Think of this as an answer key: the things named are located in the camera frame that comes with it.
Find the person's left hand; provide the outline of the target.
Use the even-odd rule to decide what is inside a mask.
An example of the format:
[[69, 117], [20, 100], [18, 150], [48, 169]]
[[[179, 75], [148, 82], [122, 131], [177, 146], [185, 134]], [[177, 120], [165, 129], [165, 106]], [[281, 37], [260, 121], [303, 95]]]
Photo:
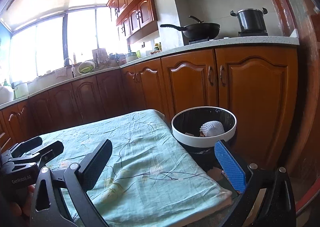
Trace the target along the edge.
[[30, 216], [34, 190], [35, 185], [30, 185], [27, 189], [23, 189], [22, 195], [20, 197], [14, 199], [13, 202], [9, 202], [9, 207], [14, 216]]

